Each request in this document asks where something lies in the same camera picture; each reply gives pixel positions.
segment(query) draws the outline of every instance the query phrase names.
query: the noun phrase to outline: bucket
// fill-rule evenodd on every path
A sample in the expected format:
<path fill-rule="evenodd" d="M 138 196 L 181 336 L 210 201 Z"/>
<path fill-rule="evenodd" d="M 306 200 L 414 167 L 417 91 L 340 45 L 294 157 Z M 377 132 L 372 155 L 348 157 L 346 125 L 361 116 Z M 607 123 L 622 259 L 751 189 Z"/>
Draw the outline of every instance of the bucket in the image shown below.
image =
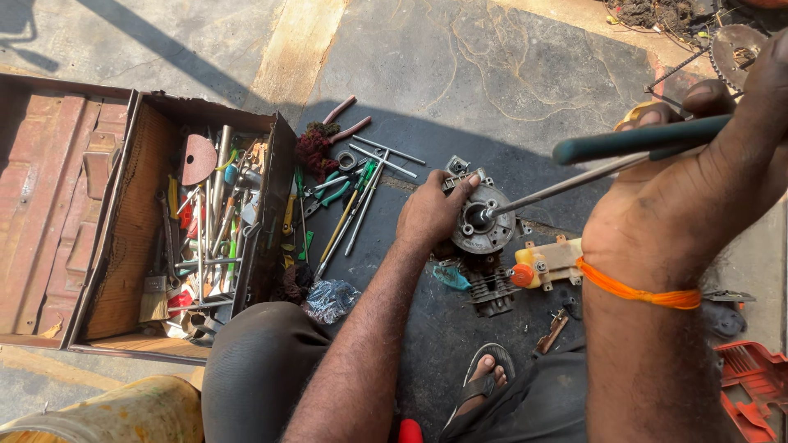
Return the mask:
<path fill-rule="evenodd" d="M 143 378 L 60 411 L 36 412 L 0 426 L 0 443 L 202 440 L 199 391 L 172 375 Z"/>

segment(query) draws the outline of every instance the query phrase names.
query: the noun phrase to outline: sandpaper disc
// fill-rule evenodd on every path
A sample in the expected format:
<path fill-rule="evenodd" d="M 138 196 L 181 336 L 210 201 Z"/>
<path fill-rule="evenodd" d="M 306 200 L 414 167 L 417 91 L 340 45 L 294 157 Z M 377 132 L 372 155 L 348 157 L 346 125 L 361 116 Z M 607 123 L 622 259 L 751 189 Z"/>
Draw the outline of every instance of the sandpaper disc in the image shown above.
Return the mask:
<path fill-rule="evenodd" d="M 203 136 L 191 134 L 186 139 L 186 152 L 181 163 L 180 183 L 183 186 L 198 184 L 216 169 L 217 153 L 214 145 Z"/>

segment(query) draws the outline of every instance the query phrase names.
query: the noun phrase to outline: flip-flop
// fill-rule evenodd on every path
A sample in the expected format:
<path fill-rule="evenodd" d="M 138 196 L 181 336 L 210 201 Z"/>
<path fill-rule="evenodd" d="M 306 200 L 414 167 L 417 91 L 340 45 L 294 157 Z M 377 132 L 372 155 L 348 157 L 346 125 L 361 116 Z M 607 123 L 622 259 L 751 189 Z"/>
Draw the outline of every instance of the flip-flop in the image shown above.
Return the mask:
<path fill-rule="evenodd" d="M 491 370 L 489 374 L 485 375 L 484 377 L 471 381 L 470 378 L 473 377 L 474 372 L 476 372 L 479 360 L 481 360 L 481 358 L 487 354 L 490 354 L 495 359 L 495 366 L 492 367 L 493 370 Z M 511 359 L 511 356 L 509 355 L 509 352 L 506 350 L 506 348 L 497 343 L 488 343 L 476 351 L 474 358 L 470 361 L 470 366 L 468 366 L 468 372 L 465 374 L 463 388 L 459 391 L 459 401 L 454 408 L 454 412 L 452 412 L 452 416 L 449 417 L 448 421 L 446 422 L 446 426 L 452 422 L 455 414 L 457 413 L 457 409 L 459 409 L 463 403 L 475 396 L 483 395 L 485 397 L 489 397 L 493 393 L 493 390 L 495 389 L 494 372 L 495 367 L 498 366 L 504 368 L 504 374 L 506 374 L 506 379 L 508 382 L 515 378 L 515 362 Z"/>

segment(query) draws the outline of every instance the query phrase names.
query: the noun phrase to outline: orange cap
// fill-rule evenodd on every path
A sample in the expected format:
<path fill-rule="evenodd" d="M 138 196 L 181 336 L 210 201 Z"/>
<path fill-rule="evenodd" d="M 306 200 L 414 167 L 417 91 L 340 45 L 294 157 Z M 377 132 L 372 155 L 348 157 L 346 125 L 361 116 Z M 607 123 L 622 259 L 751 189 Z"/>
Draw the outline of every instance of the orange cap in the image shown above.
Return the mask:
<path fill-rule="evenodd" d="M 531 281 L 533 280 L 533 270 L 530 266 L 518 263 L 514 265 L 511 270 L 515 272 L 515 275 L 509 277 L 512 283 L 519 286 L 520 288 L 525 288 L 531 284 Z"/>

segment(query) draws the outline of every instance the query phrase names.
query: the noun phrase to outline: metal toolbox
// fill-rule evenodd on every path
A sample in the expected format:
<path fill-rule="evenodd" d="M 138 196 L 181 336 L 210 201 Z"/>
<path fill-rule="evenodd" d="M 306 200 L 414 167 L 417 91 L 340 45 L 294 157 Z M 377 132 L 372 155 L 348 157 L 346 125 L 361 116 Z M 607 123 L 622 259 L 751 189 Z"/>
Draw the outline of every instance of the metal toolbox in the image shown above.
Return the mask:
<path fill-rule="evenodd" d="M 281 114 L 13 74 L 0 74 L 0 99 L 0 344 L 205 363 L 209 348 L 133 333 L 161 223 L 153 195 L 185 124 L 268 135 L 261 229 L 232 315 L 268 300 L 296 145 Z"/>

